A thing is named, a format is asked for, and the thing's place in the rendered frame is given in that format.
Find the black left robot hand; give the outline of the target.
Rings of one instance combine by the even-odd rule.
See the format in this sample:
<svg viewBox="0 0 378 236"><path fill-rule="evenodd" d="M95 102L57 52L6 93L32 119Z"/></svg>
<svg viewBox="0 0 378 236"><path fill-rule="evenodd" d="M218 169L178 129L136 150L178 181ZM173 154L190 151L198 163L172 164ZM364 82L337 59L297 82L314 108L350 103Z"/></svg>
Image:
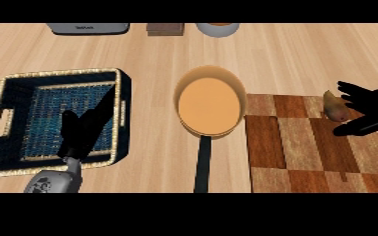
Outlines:
<svg viewBox="0 0 378 236"><path fill-rule="evenodd" d="M63 113L63 144L58 156L85 160L94 150L104 127L114 116L116 88L107 92L99 104L82 116L71 110Z"/></svg>

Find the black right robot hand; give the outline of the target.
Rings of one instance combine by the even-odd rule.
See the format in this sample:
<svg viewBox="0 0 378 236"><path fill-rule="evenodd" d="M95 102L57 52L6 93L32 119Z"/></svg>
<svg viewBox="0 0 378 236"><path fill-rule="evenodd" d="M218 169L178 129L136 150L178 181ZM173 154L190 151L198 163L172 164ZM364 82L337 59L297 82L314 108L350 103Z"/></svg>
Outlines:
<svg viewBox="0 0 378 236"><path fill-rule="evenodd" d="M362 114L346 124L334 128L336 136L365 136L378 132L378 89L370 90L352 83L339 82L342 98L347 101L346 107Z"/></svg>

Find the yellow-green pear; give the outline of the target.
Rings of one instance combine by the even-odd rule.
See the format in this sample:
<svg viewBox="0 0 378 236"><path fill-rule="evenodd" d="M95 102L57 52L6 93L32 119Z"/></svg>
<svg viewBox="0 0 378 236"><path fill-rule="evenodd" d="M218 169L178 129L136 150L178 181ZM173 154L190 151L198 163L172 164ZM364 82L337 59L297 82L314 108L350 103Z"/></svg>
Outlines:
<svg viewBox="0 0 378 236"><path fill-rule="evenodd" d="M334 122L346 122L349 120L347 106L331 91L324 93L324 113Z"/></svg>

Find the checkered wooden cutting board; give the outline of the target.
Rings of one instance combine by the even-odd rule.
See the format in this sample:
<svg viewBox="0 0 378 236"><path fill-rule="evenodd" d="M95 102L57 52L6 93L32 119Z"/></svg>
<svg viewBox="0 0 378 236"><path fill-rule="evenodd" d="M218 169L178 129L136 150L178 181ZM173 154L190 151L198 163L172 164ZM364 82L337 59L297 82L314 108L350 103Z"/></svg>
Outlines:
<svg viewBox="0 0 378 236"><path fill-rule="evenodd" d="M252 191L378 193L378 132L337 137L316 96L250 94Z"/></svg>

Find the dark blue wicker basket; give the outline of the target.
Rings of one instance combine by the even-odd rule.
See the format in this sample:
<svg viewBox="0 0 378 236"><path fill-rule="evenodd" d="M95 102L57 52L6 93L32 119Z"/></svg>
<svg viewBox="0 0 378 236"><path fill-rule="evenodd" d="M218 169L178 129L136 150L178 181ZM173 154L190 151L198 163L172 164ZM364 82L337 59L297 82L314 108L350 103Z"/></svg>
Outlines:
<svg viewBox="0 0 378 236"><path fill-rule="evenodd" d="M117 163L129 154L132 78L117 68L9 75L0 80L0 177L64 170L63 113L82 115L108 91L116 92L114 117L99 135L83 167Z"/></svg>

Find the pale grey toaster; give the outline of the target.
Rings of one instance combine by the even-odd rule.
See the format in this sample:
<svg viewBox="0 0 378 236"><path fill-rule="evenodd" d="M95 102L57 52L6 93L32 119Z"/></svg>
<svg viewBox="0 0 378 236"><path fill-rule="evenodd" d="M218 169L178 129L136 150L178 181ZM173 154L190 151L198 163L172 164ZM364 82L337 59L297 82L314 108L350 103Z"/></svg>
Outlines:
<svg viewBox="0 0 378 236"><path fill-rule="evenodd" d="M129 23L49 23L58 35L113 35L129 31Z"/></svg>

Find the brown wooden block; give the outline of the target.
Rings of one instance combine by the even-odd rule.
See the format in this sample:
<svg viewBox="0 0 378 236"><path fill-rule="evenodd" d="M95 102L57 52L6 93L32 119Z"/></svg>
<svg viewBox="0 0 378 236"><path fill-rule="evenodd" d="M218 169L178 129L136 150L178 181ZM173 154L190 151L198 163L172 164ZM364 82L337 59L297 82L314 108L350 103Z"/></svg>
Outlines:
<svg viewBox="0 0 378 236"><path fill-rule="evenodd" d="M185 32L184 23L150 23L147 26L150 36L182 36Z"/></svg>

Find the white bowl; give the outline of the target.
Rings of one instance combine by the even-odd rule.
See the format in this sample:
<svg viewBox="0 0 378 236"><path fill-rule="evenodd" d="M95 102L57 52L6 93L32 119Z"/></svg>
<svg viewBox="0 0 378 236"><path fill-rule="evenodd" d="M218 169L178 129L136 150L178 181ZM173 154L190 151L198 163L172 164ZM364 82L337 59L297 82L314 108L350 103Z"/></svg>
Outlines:
<svg viewBox="0 0 378 236"><path fill-rule="evenodd" d="M240 29L238 23L229 25L213 25L210 23L198 23L198 30L210 37L222 38L231 36Z"/></svg>

